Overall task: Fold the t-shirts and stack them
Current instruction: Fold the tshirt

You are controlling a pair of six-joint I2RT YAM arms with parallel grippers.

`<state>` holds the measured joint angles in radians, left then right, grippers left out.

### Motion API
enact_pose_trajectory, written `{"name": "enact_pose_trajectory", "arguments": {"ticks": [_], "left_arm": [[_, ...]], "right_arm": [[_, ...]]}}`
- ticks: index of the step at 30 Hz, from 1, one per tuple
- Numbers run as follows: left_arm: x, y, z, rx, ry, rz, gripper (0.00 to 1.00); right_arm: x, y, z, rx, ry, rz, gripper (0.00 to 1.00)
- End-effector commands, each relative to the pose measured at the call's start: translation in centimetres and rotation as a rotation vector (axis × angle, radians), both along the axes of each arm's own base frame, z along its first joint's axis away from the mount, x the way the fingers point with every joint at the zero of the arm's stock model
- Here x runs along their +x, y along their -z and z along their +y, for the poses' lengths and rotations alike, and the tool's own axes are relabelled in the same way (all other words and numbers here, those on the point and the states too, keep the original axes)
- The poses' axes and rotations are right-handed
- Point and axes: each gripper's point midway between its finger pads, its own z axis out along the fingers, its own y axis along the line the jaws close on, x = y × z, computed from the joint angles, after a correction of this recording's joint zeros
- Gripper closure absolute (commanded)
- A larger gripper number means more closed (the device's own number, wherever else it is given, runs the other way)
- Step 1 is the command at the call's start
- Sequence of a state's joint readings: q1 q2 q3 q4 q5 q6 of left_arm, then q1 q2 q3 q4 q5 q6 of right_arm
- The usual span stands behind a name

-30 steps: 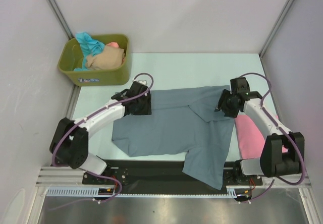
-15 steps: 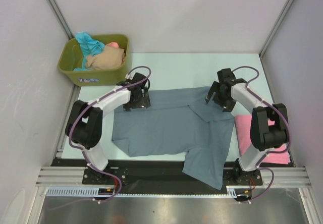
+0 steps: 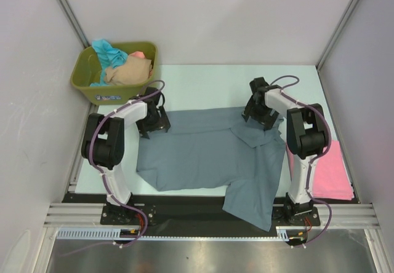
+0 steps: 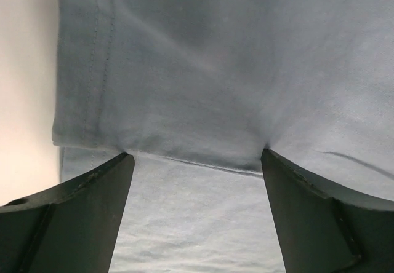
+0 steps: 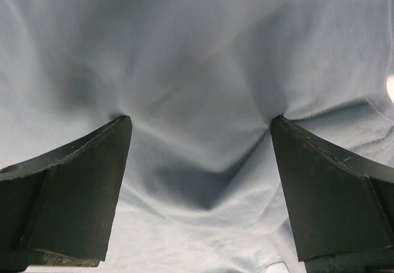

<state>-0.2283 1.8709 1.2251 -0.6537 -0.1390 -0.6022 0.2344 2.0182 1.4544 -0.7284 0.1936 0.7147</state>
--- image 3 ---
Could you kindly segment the grey blue t shirt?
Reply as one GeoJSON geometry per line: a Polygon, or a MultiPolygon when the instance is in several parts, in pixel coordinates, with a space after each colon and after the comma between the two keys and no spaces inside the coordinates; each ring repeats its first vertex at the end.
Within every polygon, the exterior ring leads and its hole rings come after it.
{"type": "Polygon", "coordinates": [[[171,111],[171,127],[139,141],[137,173],[158,191],[225,187],[223,210],[268,231],[285,143],[240,107],[171,111]]]}

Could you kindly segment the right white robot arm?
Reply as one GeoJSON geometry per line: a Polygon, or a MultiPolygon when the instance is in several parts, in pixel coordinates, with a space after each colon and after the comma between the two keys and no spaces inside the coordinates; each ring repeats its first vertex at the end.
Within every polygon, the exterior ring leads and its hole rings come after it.
{"type": "Polygon", "coordinates": [[[284,201],[284,218],[299,224],[313,210],[313,179],[318,160],[331,147],[331,131],[320,104],[305,104],[285,93],[264,77],[249,83],[251,97],[243,110],[245,121],[253,119],[265,130],[273,128],[279,116],[286,119],[286,145],[293,155],[289,167],[292,179],[284,201]]]}

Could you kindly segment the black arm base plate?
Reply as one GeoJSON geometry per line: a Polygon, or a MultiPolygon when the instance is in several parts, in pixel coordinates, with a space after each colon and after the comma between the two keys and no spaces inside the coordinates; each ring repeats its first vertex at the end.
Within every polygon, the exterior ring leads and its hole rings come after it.
{"type": "Polygon", "coordinates": [[[68,193],[62,202],[73,212],[81,208],[84,215],[95,215],[101,226],[138,229],[147,224],[145,235],[152,237],[273,237],[280,226],[307,230],[321,224],[316,208],[292,218],[286,216],[282,199],[275,201],[268,214],[271,228],[267,231],[223,211],[223,197],[134,196],[132,203],[144,212],[146,221],[137,212],[110,205],[101,194],[68,193]]]}

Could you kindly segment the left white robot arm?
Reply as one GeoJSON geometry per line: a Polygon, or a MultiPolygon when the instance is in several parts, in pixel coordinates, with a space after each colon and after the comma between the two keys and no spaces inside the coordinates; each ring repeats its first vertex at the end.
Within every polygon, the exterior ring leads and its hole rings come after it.
{"type": "Polygon", "coordinates": [[[143,95],[129,99],[124,105],[103,115],[92,113],[86,123],[81,155],[98,171],[103,181],[107,202],[117,205],[115,217],[127,224],[136,216],[136,209],[129,204],[132,192],[126,186],[121,161],[125,152],[125,131],[135,125],[142,138],[150,132],[168,131],[171,127],[161,89],[147,87],[143,95]]]}

